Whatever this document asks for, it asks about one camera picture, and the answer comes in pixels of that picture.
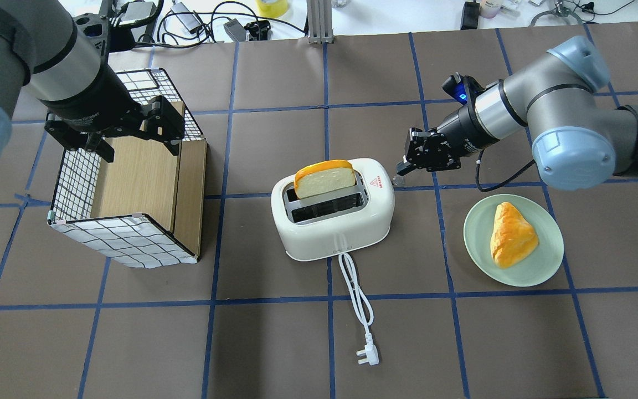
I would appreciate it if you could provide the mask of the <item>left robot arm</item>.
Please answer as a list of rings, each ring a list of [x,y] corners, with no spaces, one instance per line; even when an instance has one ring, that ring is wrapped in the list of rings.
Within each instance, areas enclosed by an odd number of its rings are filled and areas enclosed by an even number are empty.
[[[113,1],[96,13],[71,16],[58,1],[0,1],[0,156],[11,136],[21,89],[49,111],[46,131],[67,151],[95,152],[113,162],[106,139],[133,136],[165,144],[177,155],[182,117],[162,96],[134,101],[109,67],[109,53],[135,47]]]

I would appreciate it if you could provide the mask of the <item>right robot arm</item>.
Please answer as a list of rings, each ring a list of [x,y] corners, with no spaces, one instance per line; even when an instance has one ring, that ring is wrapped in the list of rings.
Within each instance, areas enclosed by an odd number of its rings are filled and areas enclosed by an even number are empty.
[[[277,166],[294,178],[349,167],[362,157],[358,144],[405,145],[393,172],[459,170],[462,159],[479,162],[484,150],[522,130],[532,136],[532,159],[540,179],[565,191],[599,185],[613,175],[638,177],[638,106],[600,109],[593,100],[606,67],[592,44],[574,37],[548,50],[514,75],[482,88],[471,76],[454,74],[443,89],[459,108],[435,128],[407,134],[374,129],[361,134],[311,128],[301,110],[236,112],[228,147],[236,177]]]

